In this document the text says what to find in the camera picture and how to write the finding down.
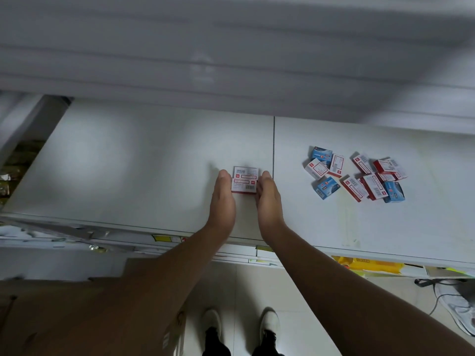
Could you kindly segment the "yellow packet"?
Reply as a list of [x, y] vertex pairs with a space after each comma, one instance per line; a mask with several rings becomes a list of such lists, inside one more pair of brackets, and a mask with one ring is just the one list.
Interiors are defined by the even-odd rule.
[[405, 266], [403, 263], [392, 263], [363, 258], [351, 258], [343, 256], [331, 257], [337, 263], [355, 273], [383, 273], [391, 275], [401, 275], [401, 270]]

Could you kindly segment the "white sneaker with black laces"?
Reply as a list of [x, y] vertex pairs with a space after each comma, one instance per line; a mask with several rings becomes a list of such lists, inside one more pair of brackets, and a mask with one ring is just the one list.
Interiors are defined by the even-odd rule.
[[475, 338], [475, 291], [472, 296], [462, 289], [471, 287], [469, 279], [415, 279], [414, 284], [420, 288], [430, 287], [435, 296], [435, 303], [428, 313], [432, 316], [438, 306], [448, 311], [455, 324], [467, 335]]

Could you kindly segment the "person's left hand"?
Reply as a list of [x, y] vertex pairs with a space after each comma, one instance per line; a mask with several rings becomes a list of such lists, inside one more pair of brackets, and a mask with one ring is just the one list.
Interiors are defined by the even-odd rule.
[[236, 202], [232, 197], [216, 198], [215, 186], [213, 189], [210, 214], [205, 228], [220, 238], [227, 239], [235, 225], [236, 221]]

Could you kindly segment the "person's left forearm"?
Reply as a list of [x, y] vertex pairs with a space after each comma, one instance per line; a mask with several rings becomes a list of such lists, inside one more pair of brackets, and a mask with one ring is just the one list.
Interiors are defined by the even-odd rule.
[[163, 336], [229, 234], [229, 227], [205, 225], [39, 335], [22, 356], [127, 356], [143, 351], [153, 336]]

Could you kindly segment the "person's white left shoe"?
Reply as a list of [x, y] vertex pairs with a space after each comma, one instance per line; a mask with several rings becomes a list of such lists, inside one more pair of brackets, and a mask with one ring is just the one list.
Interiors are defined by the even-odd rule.
[[208, 308], [205, 310], [201, 318], [201, 325], [205, 335], [211, 332], [213, 335], [216, 335], [218, 341], [221, 341], [222, 321], [215, 309]]

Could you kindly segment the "person's white shoe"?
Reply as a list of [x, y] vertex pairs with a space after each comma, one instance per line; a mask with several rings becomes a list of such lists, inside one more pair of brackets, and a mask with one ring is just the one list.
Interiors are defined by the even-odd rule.
[[218, 341], [221, 341], [222, 321], [215, 309], [208, 308], [205, 310], [201, 318], [201, 325], [205, 335], [211, 332], [213, 335], [216, 335]]
[[271, 307], [266, 307], [260, 318], [259, 338], [260, 344], [267, 337], [276, 344], [281, 334], [281, 323], [276, 311]]

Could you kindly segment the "red white staple box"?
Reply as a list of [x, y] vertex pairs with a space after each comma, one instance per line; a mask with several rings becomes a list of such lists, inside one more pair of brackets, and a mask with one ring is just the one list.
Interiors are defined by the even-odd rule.
[[231, 192], [237, 194], [254, 195], [257, 193], [257, 179], [233, 178]]
[[234, 179], [258, 180], [259, 169], [253, 167], [234, 167]]

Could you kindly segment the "blue staple box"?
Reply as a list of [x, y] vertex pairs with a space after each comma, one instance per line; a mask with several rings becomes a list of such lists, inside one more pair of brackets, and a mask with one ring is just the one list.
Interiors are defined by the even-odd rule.
[[314, 147], [311, 152], [311, 159], [317, 159], [323, 162], [326, 166], [331, 165], [333, 151], [320, 147]]
[[397, 181], [385, 181], [384, 188], [387, 192], [387, 196], [383, 198], [385, 203], [399, 203], [405, 201], [405, 195]]
[[319, 182], [314, 190], [316, 194], [322, 199], [325, 200], [331, 195], [333, 195], [336, 191], [341, 188], [340, 183], [335, 180], [333, 177], [327, 177], [321, 182]]

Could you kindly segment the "person's right hand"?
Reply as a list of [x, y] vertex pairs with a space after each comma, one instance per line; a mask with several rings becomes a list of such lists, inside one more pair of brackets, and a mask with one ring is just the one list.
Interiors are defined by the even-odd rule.
[[272, 242], [276, 235], [287, 228], [279, 191], [276, 198], [256, 198], [256, 205], [261, 236], [266, 243]]

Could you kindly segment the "brown cardboard box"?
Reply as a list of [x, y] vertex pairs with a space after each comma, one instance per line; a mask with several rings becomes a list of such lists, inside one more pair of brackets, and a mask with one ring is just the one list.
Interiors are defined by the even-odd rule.
[[[0, 332], [0, 356], [22, 356], [27, 347], [81, 305], [102, 293], [122, 277], [149, 266], [151, 259], [133, 259], [120, 277], [93, 277], [83, 282], [10, 281], [5, 285], [20, 293], [13, 301], [5, 328]], [[180, 315], [183, 307], [165, 329], [163, 336], [153, 336], [143, 351], [127, 356], [171, 356], [182, 335]]]

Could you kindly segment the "person's black trousers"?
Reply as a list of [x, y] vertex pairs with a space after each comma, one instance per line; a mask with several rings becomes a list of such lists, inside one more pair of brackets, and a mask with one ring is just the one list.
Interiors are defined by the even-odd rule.
[[[264, 330], [261, 344], [256, 347], [252, 356], [284, 356], [276, 349], [276, 334]], [[219, 340], [217, 328], [209, 327], [205, 331], [205, 350], [202, 356], [231, 356], [229, 349]]]

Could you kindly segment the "white upper shelf board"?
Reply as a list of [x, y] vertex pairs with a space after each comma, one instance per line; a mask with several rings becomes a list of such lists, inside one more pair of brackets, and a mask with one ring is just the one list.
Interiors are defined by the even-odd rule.
[[475, 135], [475, 0], [0, 0], [0, 89]]

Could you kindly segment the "person's white right shoe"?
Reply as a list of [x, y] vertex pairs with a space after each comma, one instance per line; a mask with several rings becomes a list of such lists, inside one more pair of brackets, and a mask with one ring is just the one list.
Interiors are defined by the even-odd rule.
[[259, 338], [260, 344], [267, 337], [276, 344], [281, 334], [281, 323], [276, 311], [271, 307], [266, 307], [260, 318]]

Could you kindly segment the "person's right forearm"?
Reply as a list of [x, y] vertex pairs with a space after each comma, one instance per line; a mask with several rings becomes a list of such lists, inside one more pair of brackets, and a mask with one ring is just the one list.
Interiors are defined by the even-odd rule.
[[475, 356], [442, 323], [336, 263], [284, 223], [259, 228], [342, 356]]

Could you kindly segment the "pile of red white cartons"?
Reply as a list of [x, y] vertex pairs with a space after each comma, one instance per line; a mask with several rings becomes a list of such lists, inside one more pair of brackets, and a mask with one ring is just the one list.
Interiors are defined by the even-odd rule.
[[385, 181], [401, 181], [408, 178], [408, 173], [394, 158], [371, 159], [366, 154], [355, 153], [349, 158], [357, 168], [357, 173], [346, 175], [347, 158], [333, 152], [330, 166], [317, 159], [305, 164], [304, 170], [313, 177], [315, 186], [327, 177], [337, 180], [341, 188], [358, 203], [365, 199], [383, 200], [388, 194], [384, 188]]

